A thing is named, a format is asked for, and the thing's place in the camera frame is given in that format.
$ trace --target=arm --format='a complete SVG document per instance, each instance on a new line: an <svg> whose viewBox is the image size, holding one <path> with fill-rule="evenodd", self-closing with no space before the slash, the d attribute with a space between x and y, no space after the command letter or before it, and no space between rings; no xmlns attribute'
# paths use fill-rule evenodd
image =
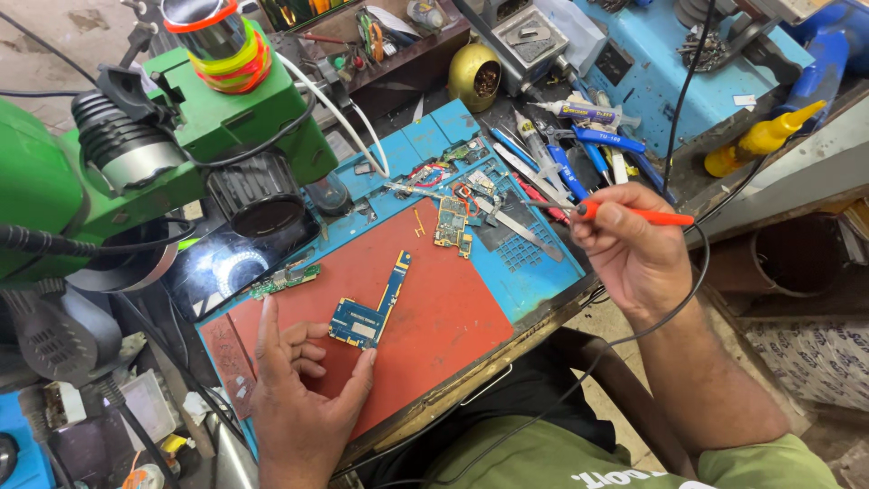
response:
<svg viewBox="0 0 869 489"><path fill-rule="evenodd" d="M640 184L607 187L590 199L600 209L594 221L571 214L574 242L634 331L645 331L691 289L682 229L653 226L627 211L625 206L673 212ZM769 393L724 350L696 298L639 343L655 401L692 455L773 441L789 430Z"/></svg>
<svg viewBox="0 0 869 489"><path fill-rule="evenodd" d="M258 377L252 406L260 453L260 487L325 489L374 382L377 350L363 352L334 399L309 391L299 377L319 378L326 351L308 342L328 325L299 323L279 332L277 302L266 297L256 342Z"/></svg>

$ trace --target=orange soldering iron handle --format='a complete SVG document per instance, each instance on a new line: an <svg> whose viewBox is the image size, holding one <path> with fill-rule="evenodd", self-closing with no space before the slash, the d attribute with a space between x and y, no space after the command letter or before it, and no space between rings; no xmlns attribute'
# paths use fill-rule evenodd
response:
<svg viewBox="0 0 869 489"><path fill-rule="evenodd" d="M582 217L586 219L594 219L594 216L597 215L597 210L600 207L600 204L588 200L583 200L580 205L586 206L586 211L584 214L582 214ZM676 214L674 212L641 211L639 209L630 208L628 208L628 210L644 218L646 221L649 222L649 224L674 224L679 226L694 224L694 216L688 216L687 214Z"/></svg>

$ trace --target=hand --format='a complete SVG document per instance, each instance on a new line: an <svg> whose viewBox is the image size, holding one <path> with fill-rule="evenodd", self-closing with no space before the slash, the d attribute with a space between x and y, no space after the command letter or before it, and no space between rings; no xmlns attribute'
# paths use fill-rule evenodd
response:
<svg viewBox="0 0 869 489"><path fill-rule="evenodd" d="M317 364L326 351L308 342L322 338L328 325L298 323L279 332L277 302L262 305L256 364L259 375L252 398L260 453L260 487L324 489L374 382L377 350L359 356L353 374L335 399L305 388L300 373L319 378Z"/></svg>
<svg viewBox="0 0 869 489"><path fill-rule="evenodd" d="M597 191L594 221L570 213L571 237L635 329L666 316L691 291L691 264L682 228L649 224L626 207L673 212L663 198L637 183Z"/></svg>

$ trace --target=smartphone screen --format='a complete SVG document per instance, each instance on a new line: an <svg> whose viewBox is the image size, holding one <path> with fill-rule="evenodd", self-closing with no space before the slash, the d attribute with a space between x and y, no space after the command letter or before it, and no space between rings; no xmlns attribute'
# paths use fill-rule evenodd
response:
<svg viewBox="0 0 869 489"><path fill-rule="evenodd" d="M307 209L295 224L263 238L239 236L225 223L180 251L161 281L182 317L196 323L274 272L320 230Z"/></svg>

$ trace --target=red mat section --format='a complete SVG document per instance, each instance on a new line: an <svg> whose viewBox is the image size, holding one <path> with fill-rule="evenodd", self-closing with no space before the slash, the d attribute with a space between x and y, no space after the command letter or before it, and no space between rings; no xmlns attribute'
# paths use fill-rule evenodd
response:
<svg viewBox="0 0 869 489"><path fill-rule="evenodd" d="M355 438L456 374L513 334L480 274L458 248L432 242L437 208L425 198L373 230L327 255L322 272L306 284L277 292L281 329L302 321L327 323L342 297L376 308L398 253L411 265L392 310L375 365L375 386L351 435ZM471 246L482 246L474 241ZM262 302L246 300L229 311L245 349L253 358ZM332 338L317 342L328 351L324 378L305 379L309 389L333 398L344 386L362 352Z"/></svg>

